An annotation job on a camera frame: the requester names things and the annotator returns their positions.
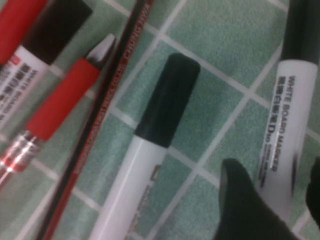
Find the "black object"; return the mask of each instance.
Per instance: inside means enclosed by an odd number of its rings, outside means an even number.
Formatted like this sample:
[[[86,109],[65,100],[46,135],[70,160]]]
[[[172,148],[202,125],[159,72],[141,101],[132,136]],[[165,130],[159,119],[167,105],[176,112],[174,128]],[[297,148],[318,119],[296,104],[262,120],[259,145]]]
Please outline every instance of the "black object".
[[[181,53],[169,56],[135,135],[164,148],[171,145],[200,68]]]
[[[290,0],[281,61],[304,60],[318,65],[319,13],[319,0]]]
[[[213,240],[298,240],[259,197],[235,159],[222,163],[219,205],[221,220]]]
[[[50,65],[91,13],[82,0],[54,0],[30,29],[22,46]]]
[[[315,159],[311,169],[310,180],[306,191],[306,204],[320,229],[320,157]]]

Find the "whiteboard marker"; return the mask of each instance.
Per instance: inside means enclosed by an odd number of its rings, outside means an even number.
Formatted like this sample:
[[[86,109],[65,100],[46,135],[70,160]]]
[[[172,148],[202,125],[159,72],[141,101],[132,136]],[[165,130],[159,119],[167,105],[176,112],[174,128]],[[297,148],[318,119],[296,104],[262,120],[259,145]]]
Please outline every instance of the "whiteboard marker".
[[[199,72],[186,56],[169,57],[89,240],[124,240],[134,232]]]
[[[290,217],[297,169],[320,57],[320,1],[291,0],[261,150],[256,189],[285,222]]]
[[[0,68],[9,60],[48,0],[7,0],[0,12]]]
[[[49,3],[0,72],[0,130],[91,13],[82,0]]]

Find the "green tile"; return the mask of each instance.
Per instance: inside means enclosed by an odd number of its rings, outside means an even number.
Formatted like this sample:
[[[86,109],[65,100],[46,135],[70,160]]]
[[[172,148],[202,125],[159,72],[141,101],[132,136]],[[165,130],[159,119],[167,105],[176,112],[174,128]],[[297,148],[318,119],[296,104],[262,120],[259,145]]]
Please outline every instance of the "green tile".
[[[311,110],[309,115],[309,123],[308,123],[309,128],[311,128],[312,130],[320,134],[319,107],[320,107],[320,75],[318,76],[315,83],[313,100],[312,100],[312,105],[311,105]]]
[[[308,240],[319,239],[319,228],[313,219],[309,220],[308,223],[304,226],[301,231],[301,235]]]
[[[119,101],[118,107],[137,122],[147,107],[168,56],[175,52],[174,49],[161,42]]]
[[[266,0],[189,0],[168,35],[249,87],[281,43],[285,21]]]
[[[296,184],[294,189],[294,198],[291,207],[290,226],[293,226],[298,218],[305,212],[306,190],[309,184],[311,168],[317,156],[320,153],[320,145],[313,138],[306,136],[304,140],[303,154],[298,169]]]
[[[14,137],[17,132],[24,129],[24,125],[28,121],[29,117],[35,110],[37,110],[42,101],[59,84],[59,82],[60,80],[57,76],[48,72],[45,77],[39,81],[31,94],[25,99],[24,103],[13,115],[12,120],[8,122],[1,133],[11,138]]]
[[[219,176],[222,161],[226,158],[235,158],[244,165],[253,178],[259,164],[267,120],[268,110],[250,100],[209,158],[205,168]]]
[[[87,240],[99,213],[71,196],[52,240]]]
[[[276,78],[277,78],[277,69],[278,69],[278,64],[275,64],[256,91],[256,93],[259,96],[263,97],[268,102],[272,101],[273,90],[274,90],[274,86],[276,84]]]
[[[242,93],[202,68],[172,145],[198,161],[242,97]]]
[[[139,220],[136,230],[139,235],[148,235],[190,172],[191,170],[177,159],[166,157],[150,191],[148,205]]]
[[[219,222],[218,190],[198,177],[155,240],[212,240]]]
[[[110,115],[89,154],[77,187],[103,205],[132,141],[134,130]]]
[[[98,0],[92,16],[74,36],[54,64],[66,71],[107,34],[112,33],[119,38],[126,22],[126,16],[105,1]]]
[[[77,142],[91,103],[90,99],[83,97],[51,139],[45,143],[37,158],[47,167],[58,173],[63,170]]]
[[[12,177],[0,194],[2,240],[13,240],[19,234],[52,184],[49,178],[33,166]]]

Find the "red pen grip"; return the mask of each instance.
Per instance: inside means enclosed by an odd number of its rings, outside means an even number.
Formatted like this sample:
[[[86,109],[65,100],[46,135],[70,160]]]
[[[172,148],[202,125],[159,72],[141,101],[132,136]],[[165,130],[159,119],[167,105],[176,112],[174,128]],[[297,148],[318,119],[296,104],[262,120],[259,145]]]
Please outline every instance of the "red pen grip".
[[[47,141],[85,92],[95,83],[99,74],[100,70],[87,60],[79,59],[64,80],[29,119],[26,129]]]
[[[47,2],[7,0],[0,12],[0,64],[11,57]]]

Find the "red pen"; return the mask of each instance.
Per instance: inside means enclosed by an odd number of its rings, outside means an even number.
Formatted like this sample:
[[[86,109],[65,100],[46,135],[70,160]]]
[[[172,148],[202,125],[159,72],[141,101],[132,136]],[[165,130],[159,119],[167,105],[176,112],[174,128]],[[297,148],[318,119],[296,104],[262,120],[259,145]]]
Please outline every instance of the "red pen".
[[[48,0],[7,0],[0,12],[0,67],[12,56]]]
[[[16,136],[0,160],[0,188],[22,172],[40,152],[85,92],[96,82],[115,44],[109,34],[69,70],[64,80],[44,101]]]

